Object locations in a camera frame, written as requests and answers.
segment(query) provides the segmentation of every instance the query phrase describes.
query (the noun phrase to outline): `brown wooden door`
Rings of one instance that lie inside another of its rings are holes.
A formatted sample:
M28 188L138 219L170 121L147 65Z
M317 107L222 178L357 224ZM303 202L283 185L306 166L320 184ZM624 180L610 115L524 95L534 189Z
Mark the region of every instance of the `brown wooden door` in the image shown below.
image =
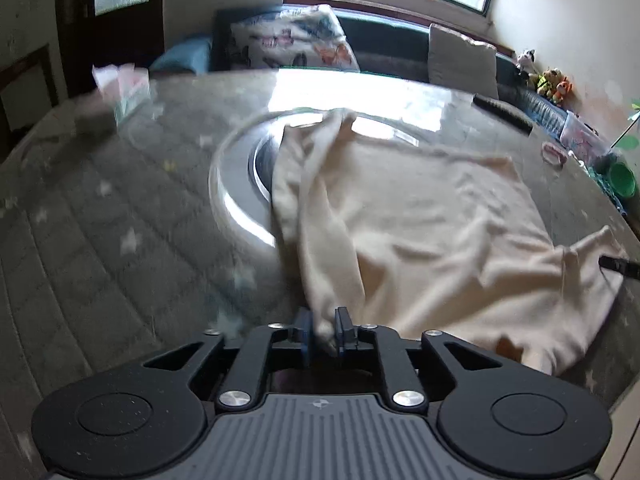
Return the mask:
M69 97L95 87L92 66L148 67L164 52L162 0L56 0Z

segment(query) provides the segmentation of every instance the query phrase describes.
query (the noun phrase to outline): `yellow plush toy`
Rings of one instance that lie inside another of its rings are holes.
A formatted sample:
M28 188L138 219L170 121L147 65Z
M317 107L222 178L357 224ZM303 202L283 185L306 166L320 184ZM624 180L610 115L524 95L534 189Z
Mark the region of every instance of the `yellow plush toy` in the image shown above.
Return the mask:
M559 68L553 70L545 70L538 80L538 95L551 99L556 92L556 88L564 79Z

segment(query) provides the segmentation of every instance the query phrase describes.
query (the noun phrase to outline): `sofa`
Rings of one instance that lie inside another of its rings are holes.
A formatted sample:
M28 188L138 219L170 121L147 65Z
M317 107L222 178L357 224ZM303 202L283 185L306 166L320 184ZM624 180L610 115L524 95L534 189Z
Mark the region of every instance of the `sofa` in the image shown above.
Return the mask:
M226 46L230 24L258 14L299 6L282 5L219 10L212 33L185 39L172 46L149 68L152 76L172 73L202 74L229 70ZM362 72L429 82L427 56L429 27L356 10L334 9ZM519 108L553 138L558 139L566 112L526 88L512 59L496 54L496 82L501 100Z

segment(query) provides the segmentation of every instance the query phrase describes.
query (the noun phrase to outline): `table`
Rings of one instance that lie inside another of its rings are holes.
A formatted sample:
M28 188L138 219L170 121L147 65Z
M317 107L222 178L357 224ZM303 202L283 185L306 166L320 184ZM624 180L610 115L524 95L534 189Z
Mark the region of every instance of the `table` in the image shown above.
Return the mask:
M640 259L640 243L580 167L569 161L558 171L543 161L543 130L523 135L464 92L280 70L176 76L157 81L155 93L117 134L43 145L23 171L0 171L0 198L10 206L0 219L0 446L13 458L12 478L42 471L37 458L20 460L13 442L28 443L31 413L54 389L206 328L245 335L292 319L303 301L299 282L273 247L214 213L209 196L216 150L259 114L349 107L427 142L509 155L555 244L609 224ZM71 130L72 106L64 109L31 135ZM639 285L625 280L587 357L565 374L607 406L640 371Z

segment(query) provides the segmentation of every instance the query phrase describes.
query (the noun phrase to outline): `silver bolt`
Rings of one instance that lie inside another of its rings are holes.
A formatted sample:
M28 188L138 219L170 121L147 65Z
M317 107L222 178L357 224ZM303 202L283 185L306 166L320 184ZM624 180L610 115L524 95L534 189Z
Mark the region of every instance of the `silver bolt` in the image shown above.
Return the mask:
M424 402L424 395L414 390L402 390L394 394L394 402L400 404L400 406L410 408L422 404Z
M218 400L225 406L244 406L251 400L251 395L246 392L240 392L239 390L230 390L221 394Z

